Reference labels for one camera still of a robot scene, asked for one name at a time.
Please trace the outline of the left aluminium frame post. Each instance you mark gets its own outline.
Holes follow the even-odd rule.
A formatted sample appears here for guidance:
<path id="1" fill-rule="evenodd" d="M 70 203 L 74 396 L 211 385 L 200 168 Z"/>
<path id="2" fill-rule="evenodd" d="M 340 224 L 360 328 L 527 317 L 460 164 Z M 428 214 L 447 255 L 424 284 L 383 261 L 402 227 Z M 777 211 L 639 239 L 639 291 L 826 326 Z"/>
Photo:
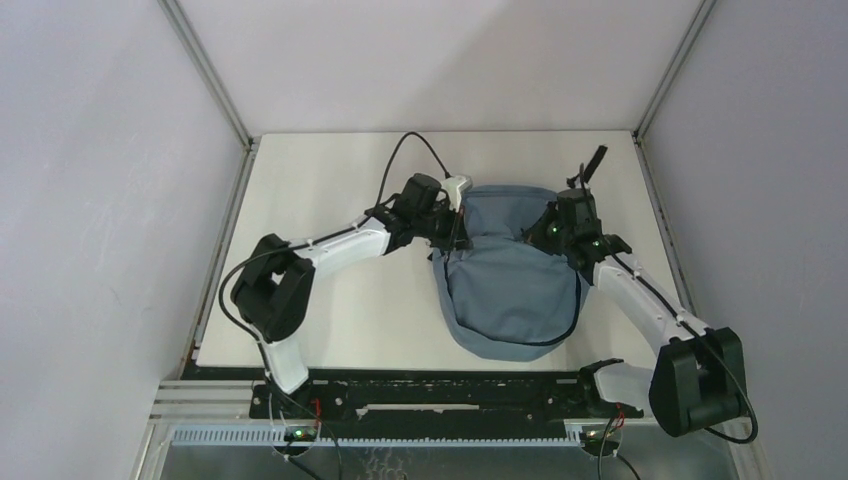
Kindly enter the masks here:
<path id="1" fill-rule="evenodd" d="M 253 137 L 241 118 L 184 6 L 177 0 L 159 0 L 158 4 L 225 122 L 242 148 L 250 150 L 253 146 Z"/>

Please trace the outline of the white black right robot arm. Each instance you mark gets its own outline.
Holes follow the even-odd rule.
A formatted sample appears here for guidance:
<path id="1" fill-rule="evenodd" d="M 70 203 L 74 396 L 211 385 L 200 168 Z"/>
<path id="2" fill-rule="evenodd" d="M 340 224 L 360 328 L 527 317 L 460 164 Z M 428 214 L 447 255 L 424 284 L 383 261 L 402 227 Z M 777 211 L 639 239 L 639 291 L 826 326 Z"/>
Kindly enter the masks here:
<path id="1" fill-rule="evenodd" d="M 562 256 L 591 287 L 624 313 L 651 347 L 653 368 L 622 359 L 581 368 L 588 381 L 578 402 L 592 416 L 614 406 L 653 417 L 672 437 L 756 418 L 747 395 L 743 347 L 730 328 L 714 329 L 688 312 L 646 272 L 631 247 L 605 234 L 587 189 L 567 189 L 524 233 L 541 251 Z"/>

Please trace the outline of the right aluminium frame post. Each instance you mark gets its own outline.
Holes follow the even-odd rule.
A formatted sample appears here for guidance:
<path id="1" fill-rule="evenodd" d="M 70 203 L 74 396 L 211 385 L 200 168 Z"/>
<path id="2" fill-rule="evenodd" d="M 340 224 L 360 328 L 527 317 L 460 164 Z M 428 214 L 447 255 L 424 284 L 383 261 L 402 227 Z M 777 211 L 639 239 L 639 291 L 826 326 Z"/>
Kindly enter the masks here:
<path id="1" fill-rule="evenodd" d="M 698 41 L 717 5 L 717 0 L 702 0 L 698 3 L 695 13 L 688 23 L 684 35 L 676 46 L 657 87 L 651 95 L 649 102 L 641 115 L 635 130 L 633 131 L 633 139 L 635 143 L 641 144 L 646 138 L 658 111 L 672 89 L 679 74 L 682 72 L 686 61 L 691 55 L 696 42 Z"/>

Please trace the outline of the aluminium frame post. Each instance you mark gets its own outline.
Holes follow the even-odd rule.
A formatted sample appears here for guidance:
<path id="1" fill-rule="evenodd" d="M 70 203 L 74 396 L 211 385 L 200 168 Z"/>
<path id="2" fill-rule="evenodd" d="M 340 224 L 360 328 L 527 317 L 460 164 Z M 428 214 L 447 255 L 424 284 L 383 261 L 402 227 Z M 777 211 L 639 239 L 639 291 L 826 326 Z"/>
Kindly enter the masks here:
<path id="1" fill-rule="evenodd" d="M 633 131 L 633 139 L 635 143 L 641 144 L 646 138 L 658 111 L 672 89 L 679 74 L 682 72 L 686 61 L 691 55 L 696 42 L 698 41 L 717 5 L 717 0 L 702 0 L 698 3 L 695 13 L 688 23 L 684 35 L 676 46 L 657 87 L 651 95 L 649 102 L 641 115 L 635 130 Z"/>
<path id="2" fill-rule="evenodd" d="M 250 150 L 253 146 L 253 137 L 241 118 L 184 6 L 177 0 L 159 0 L 158 4 L 225 122 L 242 148 Z"/>

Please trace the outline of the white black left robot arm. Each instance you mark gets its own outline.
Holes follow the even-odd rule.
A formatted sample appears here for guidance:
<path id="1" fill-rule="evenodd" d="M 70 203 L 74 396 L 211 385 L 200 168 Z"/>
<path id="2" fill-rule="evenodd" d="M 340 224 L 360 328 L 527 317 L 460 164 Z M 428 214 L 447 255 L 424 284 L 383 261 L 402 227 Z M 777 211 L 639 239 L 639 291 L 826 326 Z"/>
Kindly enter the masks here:
<path id="1" fill-rule="evenodd" d="M 262 237 L 251 255 L 223 278 L 221 310 L 257 344 L 274 404 L 290 417 L 305 414 L 313 394 L 308 368 L 295 337 L 303 324 L 313 285 L 357 262 L 388 255 L 416 238 L 443 251 L 468 249 L 462 200 L 473 181 L 465 175 L 437 180 L 416 173 L 403 190 L 350 225 L 301 243 L 275 234 Z"/>

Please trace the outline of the blue student backpack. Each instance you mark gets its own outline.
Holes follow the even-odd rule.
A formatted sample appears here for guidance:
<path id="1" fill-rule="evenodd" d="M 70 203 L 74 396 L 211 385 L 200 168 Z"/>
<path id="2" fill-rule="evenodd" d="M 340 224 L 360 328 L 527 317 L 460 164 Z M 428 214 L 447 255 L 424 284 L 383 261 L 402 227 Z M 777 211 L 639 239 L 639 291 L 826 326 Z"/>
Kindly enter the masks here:
<path id="1" fill-rule="evenodd" d="M 557 203 L 557 192 L 531 185 L 464 194 L 470 248 L 434 248 L 429 261 L 444 322 L 465 350 L 530 362 L 575 331 L 591 286 L 565 256 L 539 247 L 561 230 Z"/>

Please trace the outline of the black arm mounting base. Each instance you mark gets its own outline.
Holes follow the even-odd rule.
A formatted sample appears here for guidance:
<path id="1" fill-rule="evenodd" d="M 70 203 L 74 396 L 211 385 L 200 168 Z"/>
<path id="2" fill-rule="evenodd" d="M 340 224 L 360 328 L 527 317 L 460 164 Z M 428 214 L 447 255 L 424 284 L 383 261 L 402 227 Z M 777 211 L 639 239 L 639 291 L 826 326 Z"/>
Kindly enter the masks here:
<path id="1" fill-rule="evenodd" d="M 564 439 L 569 421 L 641 419 L 603 406 L 577 371 L 403 371 L 313 369 L 290 394 L 253 387 L 249 416 L 277 425 L 304 421 L 328 439 Z"/>

